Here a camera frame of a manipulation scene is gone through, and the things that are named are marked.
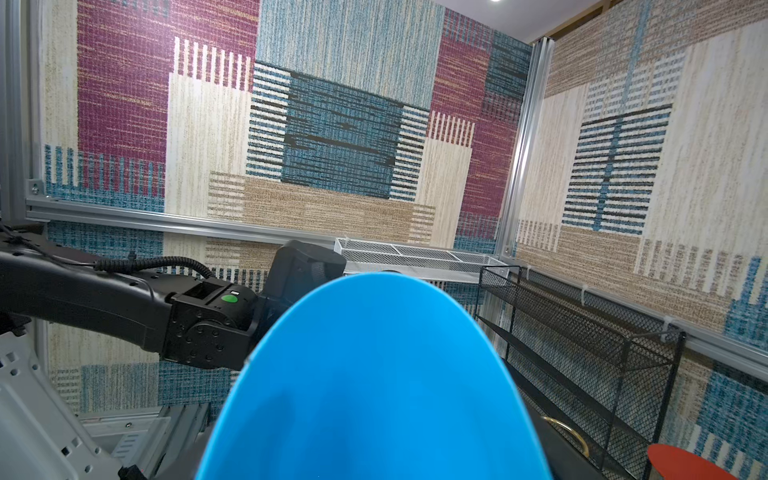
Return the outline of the blue plastic wine glass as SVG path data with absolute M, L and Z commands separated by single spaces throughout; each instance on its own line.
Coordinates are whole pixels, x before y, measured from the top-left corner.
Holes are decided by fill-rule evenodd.
M 442 290 L 355 274 L 293 305 L 249 355 L 200 479 L 547 479 L 485 333 Z

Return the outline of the red plastic wine glass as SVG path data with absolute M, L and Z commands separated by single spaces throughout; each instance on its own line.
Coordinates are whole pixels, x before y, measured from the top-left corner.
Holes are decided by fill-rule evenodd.
M 666 480 L 736 480 L 714 463 L 675 446 L 651 444 L 647 453 L 652 467 Z

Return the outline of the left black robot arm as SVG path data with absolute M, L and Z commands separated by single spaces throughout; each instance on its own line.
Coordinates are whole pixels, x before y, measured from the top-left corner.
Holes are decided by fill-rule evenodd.
M 1 333 L 21 337 L 40 319 L 126 341 L 162 360 L 240 370 L 277 320 L 340 278 L 346 264 L 331 249 L 291 240 L 255 292 L 188 257 L 108 259 L 3 226 Z

